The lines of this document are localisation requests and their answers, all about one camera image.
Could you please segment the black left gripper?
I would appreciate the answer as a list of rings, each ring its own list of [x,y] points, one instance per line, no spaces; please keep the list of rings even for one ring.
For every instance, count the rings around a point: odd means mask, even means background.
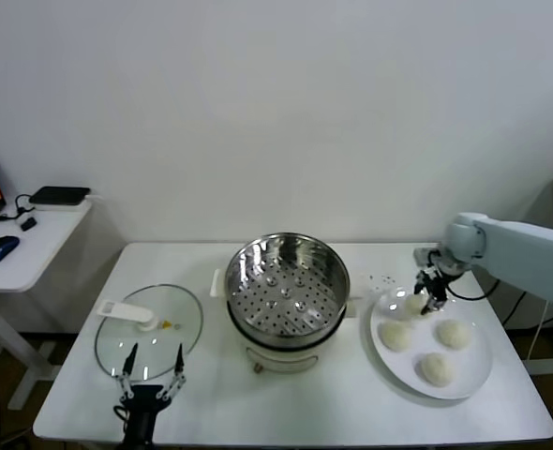
[[[121,389],[120,403],[129,413],[159,413],[164,401],[171,400],[187,381],[184,374],[183,344],[179,345],[172,378],[163,387],[158,384],[131,386],[130,376],[134,367],[139,344],[135,343],[127,356],[122,373],[116,376]]]

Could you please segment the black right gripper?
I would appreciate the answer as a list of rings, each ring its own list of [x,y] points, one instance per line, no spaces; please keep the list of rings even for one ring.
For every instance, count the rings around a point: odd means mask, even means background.
[[[418,272],[414,284],[414,293],[418,294],[426,287],[428,298],[421,309],[422,315],[439,311],[447,301],[447,278],[437,266],[430,265]]]

